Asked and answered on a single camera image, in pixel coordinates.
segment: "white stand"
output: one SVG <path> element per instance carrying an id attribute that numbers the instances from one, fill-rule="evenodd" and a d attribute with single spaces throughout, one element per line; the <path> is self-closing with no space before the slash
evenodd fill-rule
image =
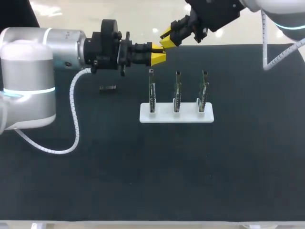
<path id="1" fill-rule="evenodd" d="M 181 103 L 180 112 L 174 112 L 173 103 L 156 103 L 155 112 L 150 113 L 149 103 L 141 104 L 141 123 L 212 123 L 214 114 L 211 103 L 205 104 L 204 112 L 199 112 L 196 103 Z"/>

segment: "black table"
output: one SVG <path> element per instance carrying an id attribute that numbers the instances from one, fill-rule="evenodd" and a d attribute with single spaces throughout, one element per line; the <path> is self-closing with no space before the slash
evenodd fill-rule
<path id="1" fill-rule="evenodd" d="M 275 57 L 287 45 L 270 45 Z M 155 67 L 158 102 L 183 102 L 209 72 L 212 124 L 141 124 L 148 68 L 86 75 L 76 87 L 81 141 L 55 156 L 15 132 L 0 137 L 0 220 L 305 221 L 305 65 L 296 52 L 269 72 L 261 45 L 185 46 Z M 57 118 L 26 130 L 69 148 L 69 86 L 56 72 Z M 117 85 L 99 94 L 100 85 Z"/>

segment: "electronic component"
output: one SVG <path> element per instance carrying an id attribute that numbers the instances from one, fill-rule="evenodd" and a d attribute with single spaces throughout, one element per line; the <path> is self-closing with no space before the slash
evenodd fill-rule
<path id="1" fill-rule="evenodd" d="M 100 86 L 100 93 L 102 92 L 114 92 L 116 91 L 116 85 L 112 85 L 112 86 Z"/>
<path id="2" fill-rule="evenodd" d="M 200 92 L 199 92 L 199 99 L 198 99 L 199 112 L 204 112 L 206 98 L 208 96 L 208 94 L 207 94 L 208 85 L 209 85 L 208 72 L 203 71 L 202 79 L 200 82 Z"/>
<path id="3" fill-rule="evenodd" d="M 181 104 L 181 73 L 180 71 L 176 71 L 176 84 L 175 84 L 175 112 L 180 111 Z"/>
<path id="4" fill-rule="evenodd" d="M 153 69 L 149 70 L 149 105 L 150 105 L 150 112 L 154 113 L 156 108 L 156 83 L 155 83 Z"/>

